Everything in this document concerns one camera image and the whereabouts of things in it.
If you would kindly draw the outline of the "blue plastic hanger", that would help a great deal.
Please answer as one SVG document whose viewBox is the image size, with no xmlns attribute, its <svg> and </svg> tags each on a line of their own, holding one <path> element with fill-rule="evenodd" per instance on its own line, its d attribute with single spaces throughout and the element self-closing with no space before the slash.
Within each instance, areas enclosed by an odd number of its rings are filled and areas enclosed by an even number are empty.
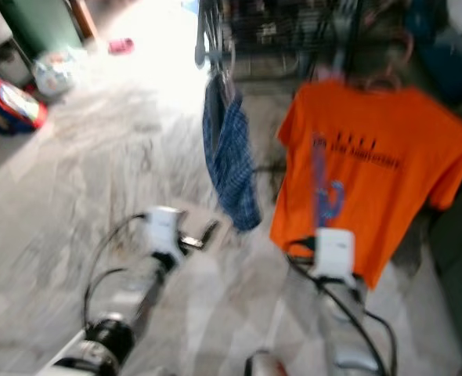
<svg viewBox="0 0 462 376">
<path fill-rule="evenodd" d="M 327 140 L 320 133 L 311 137 L 311 171 L 316 198 L 316 226 L 327 228 L 345 204 L 345 186 L 327 178 Z"/>
</svg>

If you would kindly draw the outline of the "pink plastic hanger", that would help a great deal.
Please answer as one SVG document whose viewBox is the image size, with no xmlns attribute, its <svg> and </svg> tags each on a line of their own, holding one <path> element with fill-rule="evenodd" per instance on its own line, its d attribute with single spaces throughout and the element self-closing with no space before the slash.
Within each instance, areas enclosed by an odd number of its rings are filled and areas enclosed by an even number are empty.
<svg viewBox="0 0 462 376">
<path fill-rule="evenodd" d="M 347 85 L 364 91 L 395 91 L 402 88 L 402 79 L 397 72 L 409 64 L 411 57 L 413 57 L 414 48 L 416 48 L 416 40 L 407 31 L 392 33 L 392 39 L 402 43 L 402 57 L 399 60 L 389 60 L 386 68 L 368 75 L 366 78 L 347 78 Z"/>
</svg>

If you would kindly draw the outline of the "blue plaid shorts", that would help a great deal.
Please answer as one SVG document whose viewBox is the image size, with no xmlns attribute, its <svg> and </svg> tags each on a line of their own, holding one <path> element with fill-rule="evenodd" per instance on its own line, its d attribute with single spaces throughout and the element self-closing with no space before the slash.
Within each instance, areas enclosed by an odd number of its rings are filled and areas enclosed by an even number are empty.
<svg viewBox="0 0 462 376">
<path fill-rule="evenodd" d="M 204 160 L 218 203 L 238 230 L 255 229 L 262 221 L 249 130 L 241 93 L 228 96 L 222 76 L 211 76 L 202 112 Z"/>
</svg>

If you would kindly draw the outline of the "silver right robot leg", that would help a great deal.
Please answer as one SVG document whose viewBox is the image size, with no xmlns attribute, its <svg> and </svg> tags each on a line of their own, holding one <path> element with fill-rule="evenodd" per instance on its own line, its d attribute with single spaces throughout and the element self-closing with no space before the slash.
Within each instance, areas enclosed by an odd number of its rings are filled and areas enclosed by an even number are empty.
<svg viewBox="0 0 462 376">
<path fill-rule="evenodd" d="M 243 376 L 289 375 L 277 355 L 266 349 L 260 349 L 247 358 Z"/>
</svg>

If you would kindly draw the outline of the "orange printed t-shirt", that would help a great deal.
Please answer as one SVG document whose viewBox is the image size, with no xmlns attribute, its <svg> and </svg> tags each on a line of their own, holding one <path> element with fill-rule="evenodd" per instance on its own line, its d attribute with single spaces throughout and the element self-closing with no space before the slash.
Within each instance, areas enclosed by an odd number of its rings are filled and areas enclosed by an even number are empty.
<svg viewBox="0 0 462 376">
<path fill-rule="evenodd" d="M 327 178 L 345 187 L 330 228 L 354 235 L 354 272 L 377 281 L 414 216 L 446 210 L 462 180 L 462 120 L 413 87 L 363 91 L 338 81 L 303 85 L 278 131 L 286 171 L 270 239 L 292 255 L 292 241 L 316 230 L 311 137 L 327 140 Z"/>
</svg>

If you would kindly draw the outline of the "crumpled dark pink cloth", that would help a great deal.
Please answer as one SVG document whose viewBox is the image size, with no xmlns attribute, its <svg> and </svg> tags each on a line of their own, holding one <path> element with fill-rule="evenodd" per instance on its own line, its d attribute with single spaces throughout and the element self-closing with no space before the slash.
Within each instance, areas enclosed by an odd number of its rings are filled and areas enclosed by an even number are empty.
<svg viewBox="0 0 462 376">
<path fill-rule="evenodd" d="M 110 55 L 128 55 L 135 50 L 135 41 L 128 37 L 109 40 L 108 53 Z"/>
</svg>

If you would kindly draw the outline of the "white printed plastic bag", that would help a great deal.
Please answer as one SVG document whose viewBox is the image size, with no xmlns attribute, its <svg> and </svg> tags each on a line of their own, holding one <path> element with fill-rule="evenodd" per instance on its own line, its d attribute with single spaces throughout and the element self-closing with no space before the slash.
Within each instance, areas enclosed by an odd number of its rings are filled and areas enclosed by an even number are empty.
<svg viewBox="0 0 462 376">
<path fill-rule="evenodd" d="M 84 49 L 66 47 L 48 51 L 33 62 L 35 86 L 43 96 L 60 96 L 78 84 L 81 65 L 87 57 Z"/>
</svg>

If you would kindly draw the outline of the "red and blue backpack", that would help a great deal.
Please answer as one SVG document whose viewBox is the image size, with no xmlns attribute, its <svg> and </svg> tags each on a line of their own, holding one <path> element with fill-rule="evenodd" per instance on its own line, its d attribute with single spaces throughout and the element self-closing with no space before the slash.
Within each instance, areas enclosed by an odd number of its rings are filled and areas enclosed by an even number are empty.
<svg viewBox="0 0 462 376">
<path fill-rule="evenodd" d="M 30 93 L 0 80 L 0 135 L 27 135 L 46 123 L 48 110 Z"/>
</svg>

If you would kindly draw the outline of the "brown wooden board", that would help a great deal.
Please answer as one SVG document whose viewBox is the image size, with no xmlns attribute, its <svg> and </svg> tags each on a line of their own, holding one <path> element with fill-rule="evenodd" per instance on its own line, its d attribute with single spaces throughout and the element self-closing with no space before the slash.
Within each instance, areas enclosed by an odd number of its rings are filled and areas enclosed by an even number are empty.
<svg viewBox="0 0 462 376">
<path fill-rule="evenodd" d="M 85 0 L 65 0 L 65 2 L 70 8 L 71 17 L 74 19 L 81 39 L 84 41 L 97 39 L 98 29 L 96 29 L 92 12 L 88 9 Z"/>
</svg>

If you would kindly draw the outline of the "green slatted cabinet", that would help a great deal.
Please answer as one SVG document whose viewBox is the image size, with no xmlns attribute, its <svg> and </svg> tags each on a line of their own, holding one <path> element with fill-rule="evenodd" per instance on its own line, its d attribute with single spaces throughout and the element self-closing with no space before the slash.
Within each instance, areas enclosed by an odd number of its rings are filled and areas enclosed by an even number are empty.
<svg viewBox="0 0 462 376">
<path fill-rule="evenodd" d="M 0 0 L 0 11 L 30 58 L 83 46 L 67 0 Z"/>
</svg>

